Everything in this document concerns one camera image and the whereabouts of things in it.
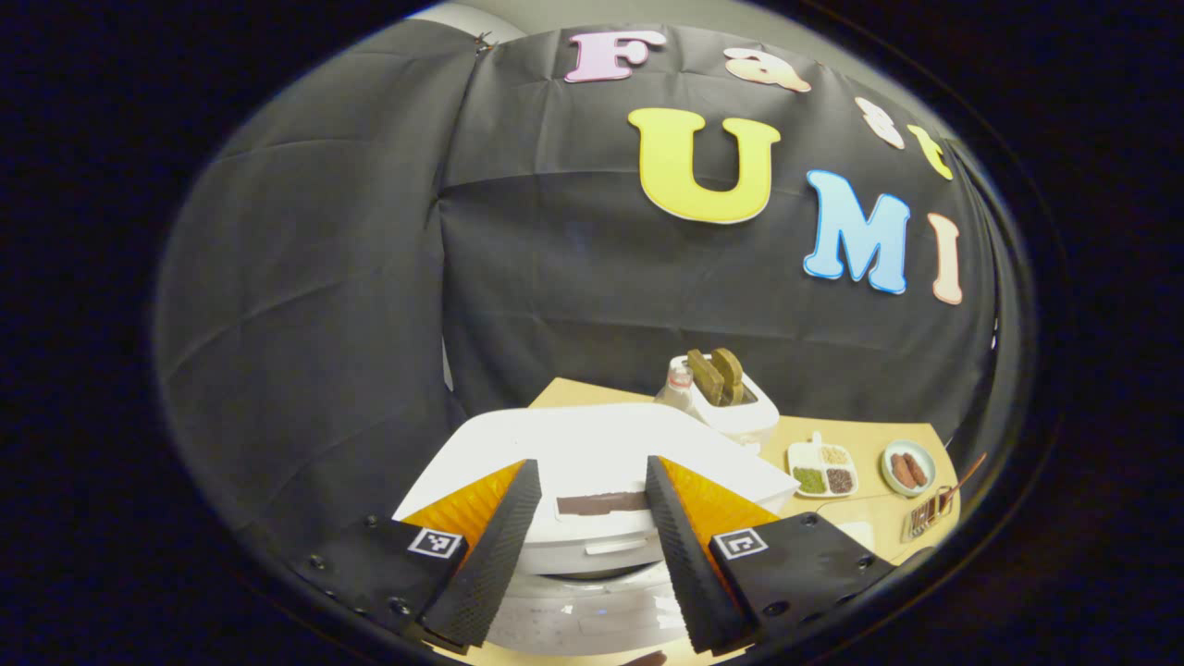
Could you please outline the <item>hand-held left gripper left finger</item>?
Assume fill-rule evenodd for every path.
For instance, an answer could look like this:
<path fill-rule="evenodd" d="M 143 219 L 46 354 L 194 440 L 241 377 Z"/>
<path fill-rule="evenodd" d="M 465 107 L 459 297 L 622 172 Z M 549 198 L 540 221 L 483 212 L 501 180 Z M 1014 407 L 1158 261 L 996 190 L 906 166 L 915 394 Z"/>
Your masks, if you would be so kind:
<path fill-rule="evenodd" d="M 401 520 L 355 520 L 290 565 L 369 623 L 464 653 L 485 642 L 540 498 L 538 461 L 523 459 Z"/>

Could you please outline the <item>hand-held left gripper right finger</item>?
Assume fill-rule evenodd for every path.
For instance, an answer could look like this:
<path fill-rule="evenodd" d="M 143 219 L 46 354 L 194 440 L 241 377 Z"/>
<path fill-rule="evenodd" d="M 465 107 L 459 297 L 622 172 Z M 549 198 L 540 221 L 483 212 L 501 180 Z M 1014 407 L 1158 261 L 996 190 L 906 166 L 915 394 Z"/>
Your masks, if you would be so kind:
<path fill-rule="evenodd" d="M 646 501 L 697 653 L 799 640 L 894 574 L 816 512 L 778 517 L 667 457 L 646 459 Z"/>

